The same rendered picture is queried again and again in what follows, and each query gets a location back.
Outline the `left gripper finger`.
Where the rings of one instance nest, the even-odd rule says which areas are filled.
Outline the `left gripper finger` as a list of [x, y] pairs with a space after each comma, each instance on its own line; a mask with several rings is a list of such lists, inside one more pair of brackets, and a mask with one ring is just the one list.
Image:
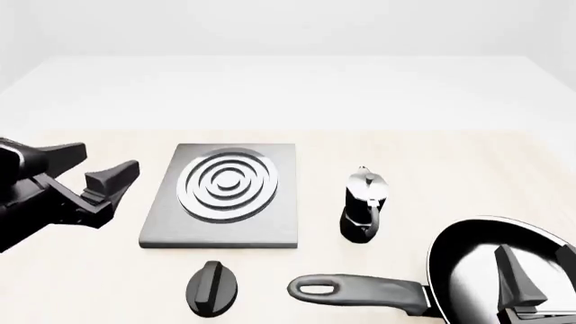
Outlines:
[[74, 142], [43, 148], [32, 148], [33, 175], [59, 177], [87, 159], [86, 145]]
[[[106, 210], [104, 214], [113, 215], [122, 197], [139, 176], [140, 164], [136, 160], [126, 161], [99, 172], [88, 172], [85, 174], [86, 188], [80, 197], [92, 207], [98, 208], [98, 212], [91, 212], [92, 214], [98, 215]], [[91, 214], [88, 209], [80, 213]]]

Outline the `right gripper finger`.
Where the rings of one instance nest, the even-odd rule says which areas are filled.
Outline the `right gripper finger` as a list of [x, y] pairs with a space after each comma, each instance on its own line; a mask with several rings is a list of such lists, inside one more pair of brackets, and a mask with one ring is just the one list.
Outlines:
[[576, 247], [563, 245], [555, 251], [558, 264], [561, 267], [576, 267]]
[[498, 310], [536, 307], [548, 300], [527, 275], [509, 245], [497, 247], [494, 256], [499, 274]]

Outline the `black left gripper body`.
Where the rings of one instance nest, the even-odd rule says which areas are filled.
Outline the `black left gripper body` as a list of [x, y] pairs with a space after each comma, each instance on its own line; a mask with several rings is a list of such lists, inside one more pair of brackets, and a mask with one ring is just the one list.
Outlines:
[[0, 186], [0, 253], [50, 224], [100, 229], [113, 215], [110, 198], [79, 196], [47, 175]]

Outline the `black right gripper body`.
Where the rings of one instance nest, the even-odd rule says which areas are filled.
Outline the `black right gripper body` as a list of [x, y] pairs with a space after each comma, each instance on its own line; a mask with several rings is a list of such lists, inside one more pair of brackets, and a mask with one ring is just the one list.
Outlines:
[[536, 301], [498, 302], [499, 324], [576, 324], [576, 304], [539, 307]]

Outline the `black frying pan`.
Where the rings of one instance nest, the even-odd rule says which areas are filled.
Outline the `black frying pan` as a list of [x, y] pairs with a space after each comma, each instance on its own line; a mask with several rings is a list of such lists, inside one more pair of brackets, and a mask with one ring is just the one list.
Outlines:
[[337, 307], [389, 307], [445, 324], [500, 324], [494, 251], [509, 245], [548, 300], [576, 304], [576, 267], [561, 267], [555, 251], [570, 242], [522, 220], [479, 216], [437, 234], [427, 252], [427, 282], [356, 274], [306, 274], [287, 285], [300, 302]]

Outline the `grey flat stove plate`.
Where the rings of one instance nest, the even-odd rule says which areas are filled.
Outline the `grey flat stove plate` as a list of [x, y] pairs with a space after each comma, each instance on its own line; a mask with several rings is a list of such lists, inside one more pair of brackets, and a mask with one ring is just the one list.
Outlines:
[[141, 248], [297, 248], [296, 147], [180, 143]]

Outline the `round black stove knob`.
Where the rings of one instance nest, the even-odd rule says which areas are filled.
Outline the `round black stove knob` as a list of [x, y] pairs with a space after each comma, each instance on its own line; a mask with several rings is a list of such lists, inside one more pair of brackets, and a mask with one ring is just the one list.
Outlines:
[[190, 310], [201, 318], [215, 318], [227, 312], [239, 293], [237, 277], [220, 261], [207, 261], [189, 280], [185, 299]]

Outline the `black and silver moka pot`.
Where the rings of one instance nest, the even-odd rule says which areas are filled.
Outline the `black and silver moka pot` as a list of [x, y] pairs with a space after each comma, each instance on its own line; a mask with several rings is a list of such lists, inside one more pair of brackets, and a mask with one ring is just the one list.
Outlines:
[[380, 213], [389, 195], [383, 177], [360, 166], [346, 182], [345, 207], [339, 220], [341, 235], [356, 244], [370, 242], [380, 228]]

